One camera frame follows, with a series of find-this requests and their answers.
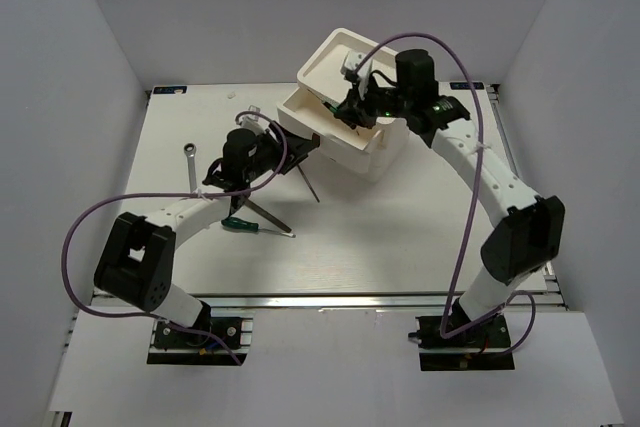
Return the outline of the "white drawer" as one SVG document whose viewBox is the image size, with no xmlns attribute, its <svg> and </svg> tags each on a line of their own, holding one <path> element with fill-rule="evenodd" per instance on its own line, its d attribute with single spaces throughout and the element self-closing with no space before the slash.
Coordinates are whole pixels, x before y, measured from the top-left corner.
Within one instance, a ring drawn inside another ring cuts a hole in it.
<svg viewBox="0 0 640 427">
<path fill-rule="evenodd" d="M 277 110 L 278 120 L 287 130 L 302 137 L 316 133 L 326 145 L 334 143 L 357 152 L 371 152 L 384 142 L 385 134 L 379 126 L 353 131 L 337 121 L 318 97 L 302 88 L 279 102 Z"/>
</svg>

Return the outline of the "precision screwdriver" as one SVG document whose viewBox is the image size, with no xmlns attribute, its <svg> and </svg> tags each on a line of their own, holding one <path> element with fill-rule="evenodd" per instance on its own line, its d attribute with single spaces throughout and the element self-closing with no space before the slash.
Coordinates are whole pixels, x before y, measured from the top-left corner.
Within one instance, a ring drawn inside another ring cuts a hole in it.
<svg viewBox="0 0 640 427">
<path fill-rule="evenodd" d="M 331 103 L 329 103 L 329 102 L 324 102 L 324 103 L 323 103 L 323 105 L 324 105 L 324 106 L 329 110 L 329 112 L 330 112 L 330 113 L 332 114 L 332 116 L 333 116 L 332 108 L 333 108 L 333 107 L 335 107 L 335 106 L 334 106 L 334 105 L 332 105 L 332 104 L 331 104 Z"/>
</svg>

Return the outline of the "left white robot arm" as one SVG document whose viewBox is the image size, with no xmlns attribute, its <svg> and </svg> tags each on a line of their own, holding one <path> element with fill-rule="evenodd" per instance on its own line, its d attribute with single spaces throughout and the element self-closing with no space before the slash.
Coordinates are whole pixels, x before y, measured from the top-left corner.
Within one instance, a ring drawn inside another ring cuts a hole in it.
<svg viewBox="0 0 640 427">
<path fill-rule="evenodd" d="M 210 308 L 172 283 L 178 247 L 239 210 L 251 184 L 267 172 L 286 174 L 320 146 L 320 136 L 297 136 L 274 123 L 274 132 L 237 128 L 227 134 L 222 156 L 209 167 L 206 186 L 224 195 L 180 199 L 147 215 L 125 212 L 111 229 L 94 273 L 94 285 L 114 297 L 177 325 L 188 345 L 211 334 Z"/>
</svg>

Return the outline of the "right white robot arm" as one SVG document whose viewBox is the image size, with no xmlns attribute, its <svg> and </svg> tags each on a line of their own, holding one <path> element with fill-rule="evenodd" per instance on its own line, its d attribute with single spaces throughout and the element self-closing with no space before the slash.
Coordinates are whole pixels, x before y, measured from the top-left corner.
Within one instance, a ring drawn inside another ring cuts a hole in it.
<svg viewBox="0 0 640 427">
<path fill-rule="evenodd" d="M 427 51 L 395 56 L 395 79 L 379 85 L 370 60 L 346 54 L 341 72 L 351 87 L 332 108 L 350 128 L 371 128 L 382 117 L 403 119 L 409 130 L 443 158 L 472 191 L 493 230 L 481 246 L 482 268 L 471 286 L 448 307 L 444 333 L 472 346 L 488 332 L 487 320 L 516 288 L 559 251 L 565 206 L 521 181 L 480 138 L 480 121 L 453 96 L 440 94 Z"/>
</svg>

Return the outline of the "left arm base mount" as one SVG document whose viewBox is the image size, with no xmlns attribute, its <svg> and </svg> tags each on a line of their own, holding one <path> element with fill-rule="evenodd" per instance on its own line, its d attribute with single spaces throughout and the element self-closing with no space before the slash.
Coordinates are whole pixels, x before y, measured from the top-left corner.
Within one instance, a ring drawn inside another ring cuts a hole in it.
<svg viewBox="0 0 640 427">
<path fill-rule="evenodd" d="M 251 346 L 253 317 L 213 312 L 209 335 L 176 330 L 166 321 L 153 326 L 147 353 L 148 365 L 235 366 L 246 360 Z"/>
</svg>

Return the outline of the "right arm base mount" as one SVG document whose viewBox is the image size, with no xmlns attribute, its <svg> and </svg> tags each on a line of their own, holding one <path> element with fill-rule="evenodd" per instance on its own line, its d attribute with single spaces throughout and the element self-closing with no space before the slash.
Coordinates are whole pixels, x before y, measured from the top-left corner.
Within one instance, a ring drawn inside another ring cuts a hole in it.
<svg viewBox="0 0 640 427">
<path fill-rule="evenodd" d="M 511 347 L 511 337 L 503 315 L 484 326 L 473 328 L 455 337 L 440 336 L 441 318 L 416 318 L 416 329 L 408 340 L 418 347 L 420 369 L 423 372 L 512 371 L 513 355 L 503 354 Z"/>
</svg>

